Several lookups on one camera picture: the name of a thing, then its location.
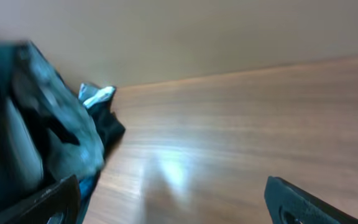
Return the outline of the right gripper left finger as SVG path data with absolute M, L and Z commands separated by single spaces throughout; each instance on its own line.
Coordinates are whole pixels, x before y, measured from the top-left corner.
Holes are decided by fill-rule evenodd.
M 80 189 L 76 176 L 62 179 L 0 212 L 0 224 L 76 223 L 80 211 Z

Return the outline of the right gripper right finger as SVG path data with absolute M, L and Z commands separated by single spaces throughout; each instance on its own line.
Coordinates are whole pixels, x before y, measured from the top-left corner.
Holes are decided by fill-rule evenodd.
M 264 199 L 273 224 L 358 224 L 358 219 L 280 177 L 268 177 Z

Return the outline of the black shorts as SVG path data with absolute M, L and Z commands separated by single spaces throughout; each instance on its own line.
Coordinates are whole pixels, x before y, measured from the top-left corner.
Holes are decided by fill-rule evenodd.
M 95 123 L 32 42 L 0 42 L 0 211 L 104 164 Z

